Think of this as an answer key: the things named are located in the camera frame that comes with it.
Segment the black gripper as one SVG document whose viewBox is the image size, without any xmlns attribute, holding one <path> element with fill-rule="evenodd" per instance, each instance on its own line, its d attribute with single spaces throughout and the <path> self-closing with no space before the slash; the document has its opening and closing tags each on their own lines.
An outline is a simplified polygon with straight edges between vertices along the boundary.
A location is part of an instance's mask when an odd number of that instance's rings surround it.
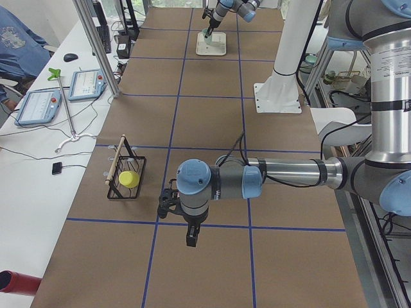
<svg viewBox="0 0 411 308">
<path fill-rule="evenodd" d="M 215 28 L 218 28 L 222 21 L 222 17 L 219 15 L 212 15 L 209 21 L 209 27 L 205 33 L 206 37 L 211 37 Z"/>
<path fill-rule="evenodd" d="M 207 219 L 208 213 L 204 212 L 197 216 L 184 214 L 183 218 L 188 223 L 188 231 L 186 234 L 186 245 L 196 246 L 198 241 L 198 235 L 200 233 L 201 224 Z"/>
</svg>

